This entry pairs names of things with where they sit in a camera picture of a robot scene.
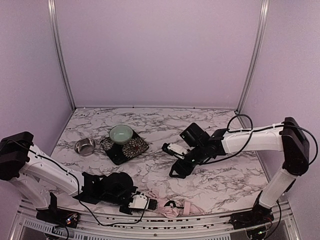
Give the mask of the pink and black umbrella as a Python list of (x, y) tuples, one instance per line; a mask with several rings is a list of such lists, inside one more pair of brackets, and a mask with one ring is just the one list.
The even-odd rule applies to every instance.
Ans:
[(184, 200), (182, 205), (178, 205), (174, 200), (161, 197), (160, 191), (157, 188), (152, 188), (146, 193), (146, 196), (150, 199), (157, 200), (158, 206), (151, 212), (160, 214), (168, 219), (174, 219), (178, 216), (191, 216), (191, 215), (204, 215), (205, 211), (191, 203), (188, 200)]

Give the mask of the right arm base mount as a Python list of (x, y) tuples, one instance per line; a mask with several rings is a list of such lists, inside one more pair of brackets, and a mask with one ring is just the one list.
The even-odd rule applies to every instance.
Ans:
[(254, 227), (274, 220), (271, 209), (264, 207), (253, 208), (248, 211), (233, 213), (228, 221), (235, 230)]

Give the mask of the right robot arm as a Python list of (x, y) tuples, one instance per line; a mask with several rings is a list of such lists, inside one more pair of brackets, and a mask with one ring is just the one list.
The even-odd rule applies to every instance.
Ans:
[(175, 143), (164, 143), (162, 151), (176, 157), (170, 177), (184, 179), (197, 165), (207, 165), (220, 156), (228, 160), (242, 152), (283, 152), (284, 162), (268, 185), (258, 195), (252, 211), (266, 212), (309, 169), (310, 143), (302, 128), (293, 117), (281, 123), (264, 127), (230, 130), (217, 129), (208, 134), (196, 123), (185, 129), (180, 137), (190, 147), (186, 149)]

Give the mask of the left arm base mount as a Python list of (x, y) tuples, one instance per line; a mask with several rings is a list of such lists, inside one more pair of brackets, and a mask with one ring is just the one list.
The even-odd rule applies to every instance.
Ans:
[(57, 224), (62, 227), (76, 229), (79, 223), (79, 213), (65, 209), (37, 209), (36, 218), (38, 220)]

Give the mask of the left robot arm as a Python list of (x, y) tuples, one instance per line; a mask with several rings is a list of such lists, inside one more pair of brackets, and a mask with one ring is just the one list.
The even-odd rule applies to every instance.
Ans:
[(125, 214), (146, 208), (148, 199), (138, 193), (128, 174), (93, 175), (70, 169), (42, 152), (33, 138), (25, 131), (0, 141), (0, 178), (15, 184), (37, 209), (47, 210), (50, 205), (50, 195), (38, 179), (83, 203), (117, 204)]

